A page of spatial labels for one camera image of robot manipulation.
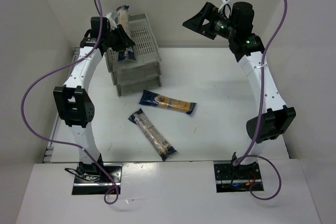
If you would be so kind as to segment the blue orange spaghetti bag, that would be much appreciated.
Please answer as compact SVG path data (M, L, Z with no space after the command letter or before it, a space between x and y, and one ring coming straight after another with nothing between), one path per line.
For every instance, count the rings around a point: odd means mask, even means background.
M131 39L131 33L129 29L129 5L122 5L119 6L116 11L117 11L117 20L118 20L118 25L121 25L127 34L127 36ZM136 61L135 54L133 47L128 47L124 51L118 52L118 61Z
M140 105L153 106L162 109L177 111L191 115L197 105L195 102L186 102L170 98L149 90L143 90Z

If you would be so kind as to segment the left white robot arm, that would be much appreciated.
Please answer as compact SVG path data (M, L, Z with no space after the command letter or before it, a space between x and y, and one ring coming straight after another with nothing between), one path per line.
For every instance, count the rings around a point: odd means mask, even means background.
M109 49L118 52L135 43L109 15L92 17L90 23L91 28L80 42L78 63L66 82L54 88L53 95L59 117L70 128L79 146L78 167L69 168L67 172L89 182L99 182L104 177L103 161L92 131L95 106L88 94L89 85L97 65Z

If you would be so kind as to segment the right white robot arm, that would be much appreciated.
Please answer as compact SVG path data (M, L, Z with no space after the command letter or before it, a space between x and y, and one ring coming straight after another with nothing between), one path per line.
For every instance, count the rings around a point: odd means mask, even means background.
M287 130L296 111L281 97L268 68L263 42L253 33L255 12L252 4L237 2L229 10L230 15L226 16L223 9L207 2L182 25L209 39L217 36L227 39L230 51L248 79L258 115L246 122L250 138L247 146L232 156L232 166L242 171L255 164L267 142L277 139Z

